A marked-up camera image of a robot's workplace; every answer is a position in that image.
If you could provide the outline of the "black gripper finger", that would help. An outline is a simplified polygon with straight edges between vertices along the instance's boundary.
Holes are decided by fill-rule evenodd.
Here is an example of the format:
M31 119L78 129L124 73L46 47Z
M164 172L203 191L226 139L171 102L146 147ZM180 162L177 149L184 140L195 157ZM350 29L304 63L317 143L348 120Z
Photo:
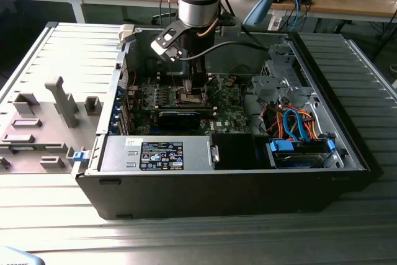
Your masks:
M190 62L190 80L192 83L192 94L200 94L207 82L204 59L196 59Z

